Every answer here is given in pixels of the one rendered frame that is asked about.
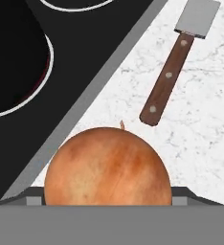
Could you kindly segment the wooden handled metal spatula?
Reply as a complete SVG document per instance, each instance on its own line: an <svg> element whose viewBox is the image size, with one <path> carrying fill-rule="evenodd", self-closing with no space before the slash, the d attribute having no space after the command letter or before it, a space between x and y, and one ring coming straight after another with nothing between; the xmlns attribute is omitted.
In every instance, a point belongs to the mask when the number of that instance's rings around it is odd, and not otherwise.
<svg viewBox="0 0 224 245"><path fill-rule="evenodd" d="M205 39L221 3L216 0L188 0L174 30L179 33L140 113L142 123L156 126L195 38Z"/></svg>

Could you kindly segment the black pot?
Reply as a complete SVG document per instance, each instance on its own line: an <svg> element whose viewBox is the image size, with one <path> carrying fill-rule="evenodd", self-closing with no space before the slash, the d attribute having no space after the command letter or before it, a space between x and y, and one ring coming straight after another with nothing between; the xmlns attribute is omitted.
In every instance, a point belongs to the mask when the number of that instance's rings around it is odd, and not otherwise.
<svg viewBox="0 0 224 245"><path fill-rule="evenodd" d="M32 95L49 60L45 34L26 0L0 0L0 113Z"/></svg>

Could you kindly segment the black hob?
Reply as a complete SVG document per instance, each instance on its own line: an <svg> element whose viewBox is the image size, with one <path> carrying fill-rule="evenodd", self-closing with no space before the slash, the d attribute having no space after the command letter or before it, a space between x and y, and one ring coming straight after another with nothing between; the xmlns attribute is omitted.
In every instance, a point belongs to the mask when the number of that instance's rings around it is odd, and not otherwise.
<svg viewBox="0 0 224 245"><path fill-rule="evenodd" d="M31 100L0 116L0 201L34 182L166 2L65 12L27 0L47 35L50 68Z"/></svg>

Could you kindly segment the brown onion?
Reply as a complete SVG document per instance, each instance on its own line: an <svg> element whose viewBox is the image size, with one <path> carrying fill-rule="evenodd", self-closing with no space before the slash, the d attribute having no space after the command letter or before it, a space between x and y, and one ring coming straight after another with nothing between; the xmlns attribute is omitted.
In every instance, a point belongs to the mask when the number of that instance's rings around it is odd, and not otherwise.
<svg viewBox="0 0 224 245"><path fill-rule="evenodd" d="M87 129L70 138L48 167L44 197L48 205L172 204L161 158L122 126Z"/></svg>

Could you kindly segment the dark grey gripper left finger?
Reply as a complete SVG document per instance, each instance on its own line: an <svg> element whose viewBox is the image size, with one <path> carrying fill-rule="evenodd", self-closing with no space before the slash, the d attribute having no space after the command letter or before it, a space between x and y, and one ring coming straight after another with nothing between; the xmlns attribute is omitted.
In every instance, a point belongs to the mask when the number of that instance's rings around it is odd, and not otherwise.
<svg viewBox="0 0 224 245"><path fill-rule="evenodd" d="M45 206L44 188L29 187L15 197L0 201L0 205Z"/></svg>

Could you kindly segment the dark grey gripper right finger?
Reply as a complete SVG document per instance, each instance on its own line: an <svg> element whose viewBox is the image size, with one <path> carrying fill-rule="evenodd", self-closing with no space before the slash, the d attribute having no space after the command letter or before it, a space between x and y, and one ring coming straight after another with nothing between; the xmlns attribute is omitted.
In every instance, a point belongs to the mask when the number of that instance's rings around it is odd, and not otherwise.
<svg viewBox="0 0 224 245"><path fill-rule="evenodd" d="M220 206L220 203L195 195L187 187L172 187L171 192L173 206Z"/></svg>

